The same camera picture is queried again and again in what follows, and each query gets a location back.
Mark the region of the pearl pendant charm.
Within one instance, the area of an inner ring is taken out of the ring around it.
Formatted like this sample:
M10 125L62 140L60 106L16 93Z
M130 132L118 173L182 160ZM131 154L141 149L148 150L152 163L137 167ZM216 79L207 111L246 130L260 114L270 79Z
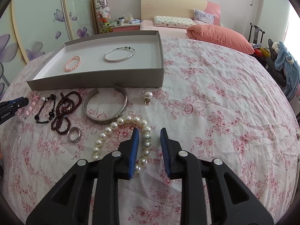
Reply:
M143 93L143 98L144 98L144 104L146 106L148 106L150 104L150 102L151 102L151 99L153 98L153 93L150 92L150 91L145 91Z

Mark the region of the thin silver bangle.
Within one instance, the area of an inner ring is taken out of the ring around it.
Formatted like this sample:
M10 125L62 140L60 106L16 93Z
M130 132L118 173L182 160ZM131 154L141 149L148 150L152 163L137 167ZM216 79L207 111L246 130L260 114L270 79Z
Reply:
M123 62L133 57L135 49L131 46L117 47L107 51L103 59L106 62Z

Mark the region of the pink floral bedsheet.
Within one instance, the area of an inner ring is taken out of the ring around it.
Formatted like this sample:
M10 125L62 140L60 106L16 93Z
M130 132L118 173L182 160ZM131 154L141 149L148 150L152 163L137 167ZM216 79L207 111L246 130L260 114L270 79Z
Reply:
M151 89L151 103L144 104L145 88L127 88L126 115L149 124L151 155L132 180L119 182L121 224L179 224L181 181L165 172L162 128L198 158L222 159L279 221L292 203L299 156L299 126L280 87L238 51L180 38L163 38L162 46L164 83ZM40 100L1 125L1 192L21 221L78 159L92 159L104 129L77 108L68 118L82 136L71 143L35 122L51 108Z

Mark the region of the wardrobe with purple flowers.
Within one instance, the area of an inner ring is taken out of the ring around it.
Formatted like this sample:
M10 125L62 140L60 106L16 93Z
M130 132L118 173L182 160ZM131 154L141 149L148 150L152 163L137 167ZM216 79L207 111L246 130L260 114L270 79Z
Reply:
M11 0L1 17L1 94L30 61L94 34L92 0Z

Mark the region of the grey cardboard tray box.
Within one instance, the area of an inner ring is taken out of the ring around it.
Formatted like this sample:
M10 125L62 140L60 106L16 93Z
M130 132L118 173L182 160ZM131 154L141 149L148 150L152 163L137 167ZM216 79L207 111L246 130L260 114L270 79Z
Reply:
M104 54L131 46L132 58L106 62ZM158 31L98 34L64 43L30 75L32 90L93 87L161 87L164 55Z

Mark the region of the orange pink duvet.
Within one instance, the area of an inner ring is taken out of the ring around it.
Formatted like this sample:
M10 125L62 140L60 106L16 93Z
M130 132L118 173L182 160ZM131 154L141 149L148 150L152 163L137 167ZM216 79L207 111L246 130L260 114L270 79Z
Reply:
M187 28L187 34L193 40L224 46L248 55L254 53L252 45L242 34L226 27L196 24Z

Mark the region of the pink bed sheet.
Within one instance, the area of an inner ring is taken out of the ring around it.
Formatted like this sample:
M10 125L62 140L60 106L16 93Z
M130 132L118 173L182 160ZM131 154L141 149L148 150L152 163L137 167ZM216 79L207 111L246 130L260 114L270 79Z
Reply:
M186 29L172 28L172 27L156 27L151 20L143 20L140 23L141 31L158 31L162 37L182 38L188 39Z

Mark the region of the pink bedside table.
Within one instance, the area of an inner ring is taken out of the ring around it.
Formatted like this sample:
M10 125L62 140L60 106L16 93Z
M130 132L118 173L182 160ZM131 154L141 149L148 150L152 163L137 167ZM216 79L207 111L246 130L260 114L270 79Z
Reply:
M112 32L138 31L138 30L140 30L140 23L112 26L111 29L112 29Z

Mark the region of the white floral pillow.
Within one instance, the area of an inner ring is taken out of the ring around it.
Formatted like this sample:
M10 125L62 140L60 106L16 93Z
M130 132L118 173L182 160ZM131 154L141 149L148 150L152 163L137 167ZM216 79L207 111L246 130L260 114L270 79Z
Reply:
M155 16L153 17L156 27L172 27L177 29L187 29L196 23L190 18L170 17L170 16Z

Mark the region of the clear tube of plush toys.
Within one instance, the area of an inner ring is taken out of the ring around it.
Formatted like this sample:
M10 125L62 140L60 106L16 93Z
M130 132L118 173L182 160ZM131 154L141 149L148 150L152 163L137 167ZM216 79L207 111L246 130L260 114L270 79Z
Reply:
M96 13L97 30L99 34L109 32L110 8L108 0L94 0L94 9Z

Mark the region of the white mug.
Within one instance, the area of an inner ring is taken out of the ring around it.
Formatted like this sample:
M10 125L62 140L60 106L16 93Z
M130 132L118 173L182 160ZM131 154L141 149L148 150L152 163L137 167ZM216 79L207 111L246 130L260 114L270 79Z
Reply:
M125 18L119 18L118 19L118 25L123 26L125 24Z

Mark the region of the lilac patterned pillow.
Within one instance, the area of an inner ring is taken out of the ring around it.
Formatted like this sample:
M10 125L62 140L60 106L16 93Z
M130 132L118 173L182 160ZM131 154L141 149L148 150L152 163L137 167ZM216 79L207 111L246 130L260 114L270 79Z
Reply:
M214 24L215 15L197 9L193 10L193 21L196 24Z

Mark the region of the blue plush clothing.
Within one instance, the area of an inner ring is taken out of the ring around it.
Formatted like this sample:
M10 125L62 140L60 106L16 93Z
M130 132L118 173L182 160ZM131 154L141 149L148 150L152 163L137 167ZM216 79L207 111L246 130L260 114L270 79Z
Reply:
M284 70L286 86L282 90L287 100L291 100L299 85L299 64L281 41L279 42L279 51L274 67L277 71Z

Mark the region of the beige pink headboard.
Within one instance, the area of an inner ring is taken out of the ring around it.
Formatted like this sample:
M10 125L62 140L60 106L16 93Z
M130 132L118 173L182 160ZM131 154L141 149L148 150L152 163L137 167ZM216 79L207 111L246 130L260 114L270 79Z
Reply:
M153 20L155 16L193 18L194 9L214 14L214 24L220 25L220 6L207 0L141 0L141 19Z

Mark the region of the dark wooden chair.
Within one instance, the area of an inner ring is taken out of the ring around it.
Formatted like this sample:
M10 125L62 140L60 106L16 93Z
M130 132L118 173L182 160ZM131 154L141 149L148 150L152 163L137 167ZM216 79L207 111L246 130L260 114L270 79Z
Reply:
M250 42L251 38L253 38L253 44L261 44L263 41L263 36L266 32L263 31L257 25L250 23L250 32L248 36L248 42Z

